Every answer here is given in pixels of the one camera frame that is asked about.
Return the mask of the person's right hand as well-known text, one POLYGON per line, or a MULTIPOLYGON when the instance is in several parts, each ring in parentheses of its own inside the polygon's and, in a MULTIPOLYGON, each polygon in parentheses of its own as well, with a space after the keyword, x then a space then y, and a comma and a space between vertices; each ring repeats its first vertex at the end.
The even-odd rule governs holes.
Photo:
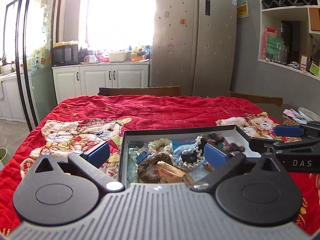
POLYGON ((312 193, 314 196, 317 196, 317 201, 319 204, 320 199, 320 174, 319 173, 310 173, 309 179, 313 181, 312 193))

